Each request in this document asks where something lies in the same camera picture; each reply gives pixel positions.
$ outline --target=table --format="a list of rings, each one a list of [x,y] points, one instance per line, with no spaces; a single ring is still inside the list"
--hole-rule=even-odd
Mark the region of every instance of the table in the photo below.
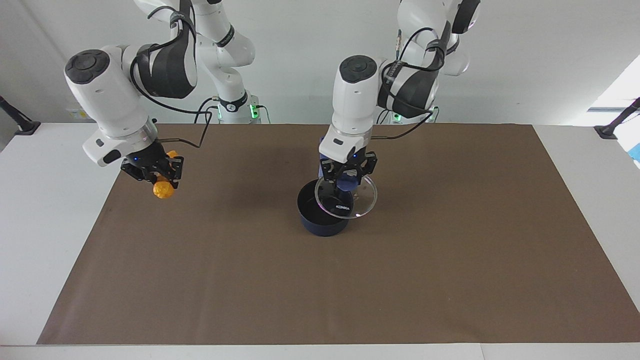
[[[640,344],[35,347],[118,175],[118,167],[96,167],[82,152],[80,144],[94,130],[94,124],[44,124],[34,136],[12,140],[0,154],[0,167],[9,174],[0,179],[4,189],[0,344],[11,345],[0,348],[2,359],[637,359],[640,355]],[[638,306],[640,243],[635,240],[640,234],[640,172],[616,142],[601,140],[591,128],[537,126],[536,131]]]

